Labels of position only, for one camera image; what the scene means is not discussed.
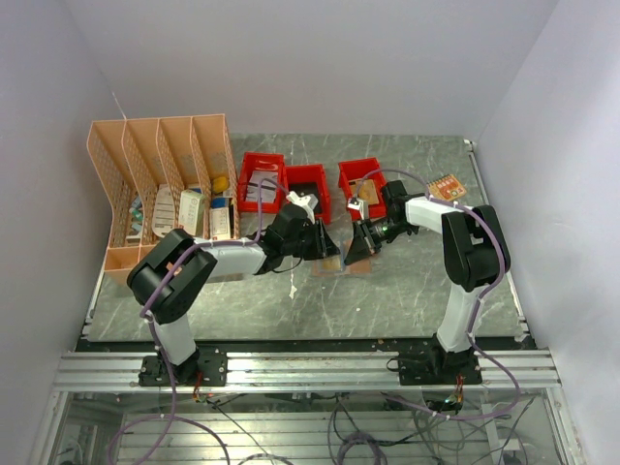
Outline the brown leather card holder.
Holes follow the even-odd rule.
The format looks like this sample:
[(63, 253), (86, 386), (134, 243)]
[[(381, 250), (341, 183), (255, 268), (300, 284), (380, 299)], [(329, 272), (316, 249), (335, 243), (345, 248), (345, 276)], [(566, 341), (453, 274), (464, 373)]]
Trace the brown leather card holder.
[(341, 262), (341, 270), (339, 272), (334, 273), (321, 273), (319, 270), (319, 263), (322, 260), (313, 262), (312, 265), (312, 275), (315, 277), (337, 277), (344, 275), (362, 275), (362, 274), (370, 274), (372, 272), (372, 264), (369, 259), (354, 263), (352, 265), (345, 265), (344, 259), (347, 255), (351, 244), (351, 240), (340, 240), (338, 242), (338, 247), (340, 248), (340, 255), (334, 256), (340, 259)]

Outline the gold cards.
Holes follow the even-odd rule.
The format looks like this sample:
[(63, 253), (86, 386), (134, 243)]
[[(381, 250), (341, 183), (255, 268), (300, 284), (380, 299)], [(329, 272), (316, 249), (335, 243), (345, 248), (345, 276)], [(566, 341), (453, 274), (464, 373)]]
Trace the gold cards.
[(351, 180), (349, 186), (355, 198), (361, 199), (369, 205), (377, 205), (381, 202), (380, 193), (372, 178)]

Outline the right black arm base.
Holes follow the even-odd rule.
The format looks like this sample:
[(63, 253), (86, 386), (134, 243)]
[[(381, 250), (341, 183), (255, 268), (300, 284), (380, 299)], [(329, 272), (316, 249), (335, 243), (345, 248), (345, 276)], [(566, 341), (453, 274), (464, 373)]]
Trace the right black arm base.
[(482, 375), (472, 350), (447, 353), (442, 348), (399, 353), (387, 361), (387, 370), (398, 376), (401, 386), (480, 385)]

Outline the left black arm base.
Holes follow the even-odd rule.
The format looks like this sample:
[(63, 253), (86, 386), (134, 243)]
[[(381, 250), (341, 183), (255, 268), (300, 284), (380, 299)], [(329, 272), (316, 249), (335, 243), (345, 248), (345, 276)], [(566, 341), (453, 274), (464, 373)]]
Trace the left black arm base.
[[(180, 387), (223, 387), (228, 375), (228, 357), (219, 352), (196, 350), (180, 365), (172, 365), (175, 384)], [(138, 384), (143, 388), (171, 386), (171, 375), (161, 355), (146, 356), (141, 363)]]

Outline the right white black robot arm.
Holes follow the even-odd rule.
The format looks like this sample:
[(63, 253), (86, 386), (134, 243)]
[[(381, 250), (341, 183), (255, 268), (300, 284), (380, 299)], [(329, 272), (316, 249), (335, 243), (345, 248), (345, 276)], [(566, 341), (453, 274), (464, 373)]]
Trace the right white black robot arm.
[(410, 195), (400, 180), (387, 183), (381, 195), (387, 215), (353, 222), (345, 264), (368, 259), (398, 235), (425, 228), (442, 238), (443, 263), (450, 280), (445, 316), (430, 341), (422, 349), (395, 358), (400, 383), (480, 383), (475, 354), (478, 315), (483, 299), (511, 266), (495, 209), (487, 204), (470, 208), (424, 194)]

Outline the gold magnetic stripe card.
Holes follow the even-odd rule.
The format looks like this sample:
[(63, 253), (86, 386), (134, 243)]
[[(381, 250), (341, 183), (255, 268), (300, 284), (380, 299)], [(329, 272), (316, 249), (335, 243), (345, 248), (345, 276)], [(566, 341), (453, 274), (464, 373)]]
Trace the gold magnetic stripe card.
[(341, 270), (341, 262), (337, 257), (324, 259), (319, 263), (319, 270), (321, 273), (334, 273)]

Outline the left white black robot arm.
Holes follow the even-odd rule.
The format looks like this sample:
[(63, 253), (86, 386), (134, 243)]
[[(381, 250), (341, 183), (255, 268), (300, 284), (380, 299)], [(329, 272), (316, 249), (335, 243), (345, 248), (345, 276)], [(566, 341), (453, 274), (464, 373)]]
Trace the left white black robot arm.
[(143, 258), (126, 279), (140, 316), (153, 336), (156, 356), (149, 356), (139, 375), (143, 387), (189, 386), (207, 380), (214, 386), (226, 382), (224, 362), (200, 354), (188, 312), (211, 278), (262, 275), (277, 272), (287, 257), (300, 262), (340, 255), (321, 219), (311, 219), (304, 208), (287, 203), (273, 222), (253, 237), (200, 241), (174, 229)]

